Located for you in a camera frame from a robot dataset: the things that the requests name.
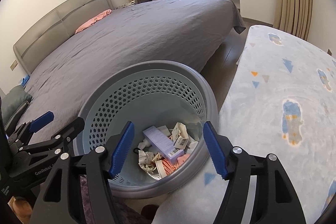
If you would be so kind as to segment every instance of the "laundry basket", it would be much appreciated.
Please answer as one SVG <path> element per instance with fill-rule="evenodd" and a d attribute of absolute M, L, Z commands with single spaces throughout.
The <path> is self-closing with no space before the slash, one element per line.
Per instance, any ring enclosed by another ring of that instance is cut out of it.
<path fill-rule="evenodd" d="M 190 67 L 172 61 L 149 61 L 133 65 L 106 80 L 86 101 L 79 116 L 85 128 L 73 141 L 76 155 L 89 153 L 119 134 L 127 121 L 135 126 L 135 137 L 122 171 L 110 188 L 114 196 L 142 199 L 169 193 L 193 177 L 208 158 L 203 124 L 215 129 L 218 112 L 206 80 Z M 133 149 L 144 139 L 142 131 L 154 126 L 186 125 L 199 143 L 187 161 L 171 175 L 155 180 L 138 166 Z"/>

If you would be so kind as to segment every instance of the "mattress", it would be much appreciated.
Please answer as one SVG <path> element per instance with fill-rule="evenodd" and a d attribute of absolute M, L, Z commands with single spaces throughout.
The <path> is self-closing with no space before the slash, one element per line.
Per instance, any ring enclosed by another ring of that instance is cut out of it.
<path fill-rule="evenodd" d="M 220 135 L 250 155 L 274 153 L 313 224 L 336 191 L 336 61 L 288 33 L 250 28 L 219 113 Z M 153 224 L 212 224 L 228 182 L 211 159 L 159 207 Z M 242 224 L 250 223 L 256 177 Z"/>
<path fill-rule="evenodd" d="M 52 111 L 54 121 L 30 143 L 49 140 L 111 75 L 149 60 L 199 72 L 232 28 L 241 33 L 245 26 L 231 0 L 157 0 L 114 10 L 38 65 L 26 86 L 33 100 L 19 124 Z"/>

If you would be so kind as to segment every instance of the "floor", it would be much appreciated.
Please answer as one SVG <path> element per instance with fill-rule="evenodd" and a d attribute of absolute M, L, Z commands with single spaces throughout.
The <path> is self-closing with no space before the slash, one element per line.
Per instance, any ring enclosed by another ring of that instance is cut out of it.
<path fill-rule="evenodd" d="M 226 95 L 229 91 L 233 78 L 235 77 L 238 61 L 244 46 L 248 29 L 255 25 L 245 22 L 246 30 L 237 34 L 234 30 L 226 37 L 225 41 L 219 46 L 218 50 L 206 63 L 201 71 L 201 75 L 211 86 L 217 101 L 218 111 L 221 109 Z M 161 205 L 168 194 L 149 199 L 124 200 L 125 204 L 136 212 L 141 213 L 142 208 L 147 204 Z"/>

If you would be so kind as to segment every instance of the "blue object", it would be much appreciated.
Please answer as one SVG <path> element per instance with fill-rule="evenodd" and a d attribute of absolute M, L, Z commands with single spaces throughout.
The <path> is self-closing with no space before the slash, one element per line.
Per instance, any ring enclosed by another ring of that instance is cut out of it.
<path fill-rule="evenodd" d="M 54 113 L 52 113 L 51 111 L 48 111 L 47 113 L 35 119 L 30 124 L 29 131 L 31 133 L 36 133 L 40 129 L 44 128 L 47 124 L 51 123 L 53 120 L 54 120 Z"/>
<path fill-rule="evenodd" d="M 109 170 L 110 176 L 112 178 L 114 178 L 121 172 L 128 151 L 131 148 L 133 139 L 134 139 L 134 123 L 130 122 L 112 154 L 111 168 Z"/>
<path fill-rule="evenodd" d="M 213 132 L 211 126 L 208 124 L 208 122 L 206 122 L 203 126 L 203 137 L 217 174 L 221 175 L 222 178 L 225 179 L 228 175 L 225 155 L 216 139 L 215 134 L 217 133 Z"/>
<path fill-rule="evenodd" d="M 27 85 L 27 82 L 29 80 L 30 76 L 29 75 L 26 75 L 25 78 L 22 78 L 22 80 L 20 81 L 19 85 L 23 85 L 23 86 L 26 86 Z"/>

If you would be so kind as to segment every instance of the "gray bedsheet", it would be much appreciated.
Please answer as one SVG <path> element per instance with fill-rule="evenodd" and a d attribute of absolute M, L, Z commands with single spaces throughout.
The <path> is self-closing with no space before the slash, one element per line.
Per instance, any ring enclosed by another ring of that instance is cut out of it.
<path fill-rule="evenodd" d="M 45 141 L 78 115 L 90 94 L 127 66 L 172 60 L 201 71 L 230 30 L 243 20 L 231 0 L 158 0 L 114 10 L 72 36 L 32 73 L 33 96 L 20 123 L 52 111 L 55 119 L 35 133 Z"/>

